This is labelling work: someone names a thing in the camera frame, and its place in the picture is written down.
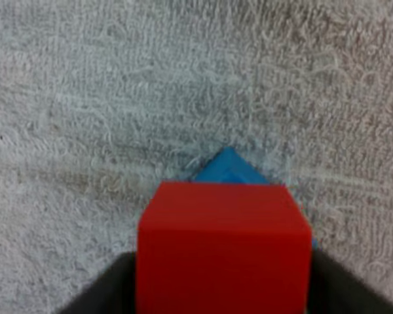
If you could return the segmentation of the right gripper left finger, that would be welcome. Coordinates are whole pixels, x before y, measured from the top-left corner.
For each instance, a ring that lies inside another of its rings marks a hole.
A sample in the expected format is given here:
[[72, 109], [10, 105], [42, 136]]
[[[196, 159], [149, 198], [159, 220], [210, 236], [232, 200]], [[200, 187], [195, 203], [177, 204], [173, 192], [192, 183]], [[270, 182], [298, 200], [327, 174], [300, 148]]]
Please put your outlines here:
[[89, 287], [59, 312], [135, 313], [135, 278], [136, 254], [122, 253]]

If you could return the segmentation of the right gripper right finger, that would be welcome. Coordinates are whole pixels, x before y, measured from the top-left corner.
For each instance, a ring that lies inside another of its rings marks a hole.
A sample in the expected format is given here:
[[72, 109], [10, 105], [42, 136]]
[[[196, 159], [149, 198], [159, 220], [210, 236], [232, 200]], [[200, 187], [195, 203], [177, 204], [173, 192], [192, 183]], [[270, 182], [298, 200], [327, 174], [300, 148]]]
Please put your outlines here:
[[308, 313], [393, 313], [393, 303], [320, 249], [312, 251]]

